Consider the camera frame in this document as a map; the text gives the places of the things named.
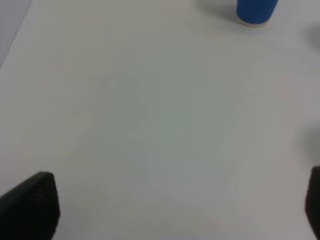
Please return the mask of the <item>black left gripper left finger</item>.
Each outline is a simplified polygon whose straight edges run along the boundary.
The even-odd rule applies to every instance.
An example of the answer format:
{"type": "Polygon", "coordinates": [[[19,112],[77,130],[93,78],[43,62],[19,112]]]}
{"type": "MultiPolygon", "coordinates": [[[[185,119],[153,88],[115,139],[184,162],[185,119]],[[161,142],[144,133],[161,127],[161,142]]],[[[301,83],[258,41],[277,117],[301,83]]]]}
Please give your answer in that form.
{"type": "Polygon", "coordinates": [[[0,238],[51,240],[60,215],[54,174],[38,172],[0,197],[0,238]]]}

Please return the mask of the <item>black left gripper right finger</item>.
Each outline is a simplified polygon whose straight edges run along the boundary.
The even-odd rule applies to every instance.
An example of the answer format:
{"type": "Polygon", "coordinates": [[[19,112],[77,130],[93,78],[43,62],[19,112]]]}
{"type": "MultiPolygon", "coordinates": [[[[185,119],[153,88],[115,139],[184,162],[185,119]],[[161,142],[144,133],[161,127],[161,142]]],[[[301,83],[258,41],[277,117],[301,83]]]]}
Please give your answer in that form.
{"type": "Polygon", "coordinates": [[[314,166],[308,182],[304,207],[308,222],[317,240],[320,240],[320,167],[314,166]]]}

